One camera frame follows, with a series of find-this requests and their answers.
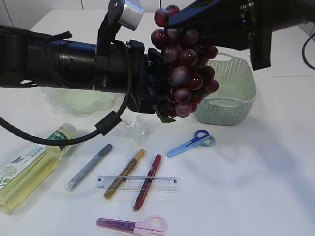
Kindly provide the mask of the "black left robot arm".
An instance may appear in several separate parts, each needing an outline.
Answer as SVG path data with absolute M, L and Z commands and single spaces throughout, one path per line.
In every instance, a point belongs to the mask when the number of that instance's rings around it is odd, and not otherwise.
M 0 28 L 0 85 L 3 88 L 52 87 L 126 93 L 128 108 L 154 113 L 166 101 L 168 66 L 141 42 L 107 43 L 101 55 L 94 44 L 70 40 L 70 33 L 48 35 Z

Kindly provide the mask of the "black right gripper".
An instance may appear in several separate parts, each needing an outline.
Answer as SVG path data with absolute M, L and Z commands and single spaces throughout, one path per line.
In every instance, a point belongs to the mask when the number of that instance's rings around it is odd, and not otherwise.
M 241 51 L 246 31 L 254 71 L 271 66 L 270 0 L 196 0 L 170 16 L 168 28 L 199 32 L 198 42 Z

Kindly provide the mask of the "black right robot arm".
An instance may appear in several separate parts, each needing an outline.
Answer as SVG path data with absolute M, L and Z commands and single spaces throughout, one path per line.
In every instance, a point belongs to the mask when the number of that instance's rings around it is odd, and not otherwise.
M 200 44 L 248 49 L 253 70 L 260 70 L 271 66 L 273 32 L 314 20 L 313 0 L 197 0 L 167 25 L 198 30 Z

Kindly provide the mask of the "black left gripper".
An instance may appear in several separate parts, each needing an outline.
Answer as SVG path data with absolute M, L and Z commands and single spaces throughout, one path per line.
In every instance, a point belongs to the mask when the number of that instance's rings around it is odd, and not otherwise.
M 142 42 L 127 42 L 132 69 L 132 90 L 127 107 L 137 113 L 154 114 L 158 102 L 165 98 L 168 66 L 161 52 L 149 48 L 145 52 Z

